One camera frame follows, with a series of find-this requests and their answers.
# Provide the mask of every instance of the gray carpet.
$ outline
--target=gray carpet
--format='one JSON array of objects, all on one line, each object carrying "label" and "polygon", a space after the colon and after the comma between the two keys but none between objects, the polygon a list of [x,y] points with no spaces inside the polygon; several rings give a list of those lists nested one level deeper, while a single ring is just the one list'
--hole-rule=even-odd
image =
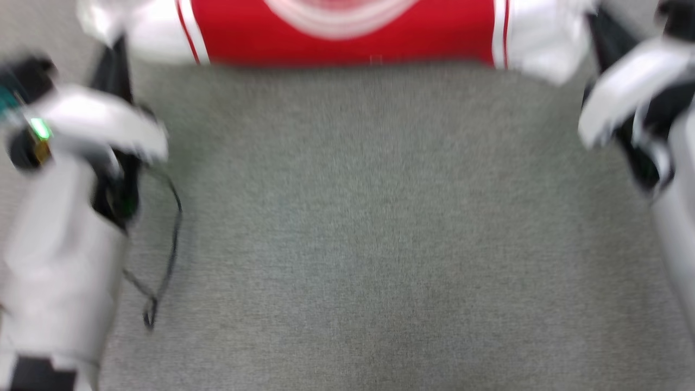
[{"label": "gray carpet", "polygon": [[[80,81],[72,0],[0,0],[0,52]],[[656,1],[623,0],[652,27]],[[158,328],[124,288],[102,389],[691,390],[645,201],[576,134],[584,81],[474,63],[337,70],[133,64],[186,208]],[[0,234],[25,179],[0,158]],[[147,180],[129,265],[164,271]]]}]

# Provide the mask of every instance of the red fabric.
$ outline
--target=red fabric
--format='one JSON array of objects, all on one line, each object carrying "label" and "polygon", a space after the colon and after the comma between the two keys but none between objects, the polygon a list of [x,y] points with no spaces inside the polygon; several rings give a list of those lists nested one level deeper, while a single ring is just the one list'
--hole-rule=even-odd
[{"label": "red fabric", "polygon": [[351,40],[305,35],[263,0],[193,0],[214,63],[312,66],[429,58],[492,64],[493,0],[420,0],[381,29]]}]

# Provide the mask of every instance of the white fabric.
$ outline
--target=white fabric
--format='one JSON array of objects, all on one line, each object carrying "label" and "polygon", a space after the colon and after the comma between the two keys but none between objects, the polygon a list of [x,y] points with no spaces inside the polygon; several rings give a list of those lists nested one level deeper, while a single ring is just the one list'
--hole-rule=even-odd
[{"label": "white fabric", "polygon": [[586,13],[593,0],[510,0],[507,67],[548,80],[567,82],[587,55]]}]

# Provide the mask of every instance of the black joint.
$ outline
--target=black joint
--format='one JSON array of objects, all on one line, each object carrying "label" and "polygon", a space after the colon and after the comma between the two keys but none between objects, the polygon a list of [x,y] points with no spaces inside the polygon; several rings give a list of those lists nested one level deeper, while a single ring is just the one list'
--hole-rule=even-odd
[{"label": "black joint", "polygon": [[76,372],[60,372],[47,358],[20,357],[9,391],[73,391]]},{"label": "black joint", "polygon": [[661,0],[657,15],[666,20],[665,35],[695,42],[695,0]]},{"label": "black joint", "polygon": [[0,65],[0,113],[32,104],[53,89],[51,76],[56,67],[46,57],[28,56]]}]

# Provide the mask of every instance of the black mechanical part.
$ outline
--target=black mechanical part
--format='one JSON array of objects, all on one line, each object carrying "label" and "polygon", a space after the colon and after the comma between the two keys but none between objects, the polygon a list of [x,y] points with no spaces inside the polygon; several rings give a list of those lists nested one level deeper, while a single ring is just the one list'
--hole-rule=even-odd
[{"label": "black mechanical part", "polygon": [[20,357],[9,391],[74,391],[76,372],[56,371],[46,358]]},{"label": "black mechanical part", "polygon": [[666,20],[665,35],[695,42],[694,0],[661,0],[657,8],[657,16]]},{"label": "black mechanical part", "polygon": [[644,126],[664,140],[669,137],[676,118],[692,104],[695,96],[695,81],[672,86],[652,99],[644,119]]},{"label": "black mechanical part", "polygon": [[598,7],[595,14],[588,14],[587,21],[594,41],[600,73],[604,73],[626,54],[630,53],[642,39],[625,27],[605,5]]},{"label": "black mechanical part", "polygon": [[35,154],[35,141],[28,129],[10,137],[10,160],[16,169],[28,173],[37,170],[41,162]]},{"label": "black mechanical part", "polygon": [[133,103],[125,37],[121,37],[113,47],[104,47],[89,87]]},{"label": "black mechanical part", "polygon": [[632,144],[632,124],[634,121],[634,116],[626,121],[615,133],[615,138],[628,158],[635,181],[642,190],[649,192],[656,188],[661,177],[652,158]]},{"label": "black mechanical part", "polygon": [[53,89],[55,65],[47,57],[27,56],[0,66],[0,113],[32,104]]},{"label": "black mechanical part", "polygon": [[110,175],[97,173],[97,189],[92,207],[125,231],[140,206],[138,180],[142,162],[131,154],[119,151],[115,151],[115,154],[123,170],[123,176],[115,179]]}]

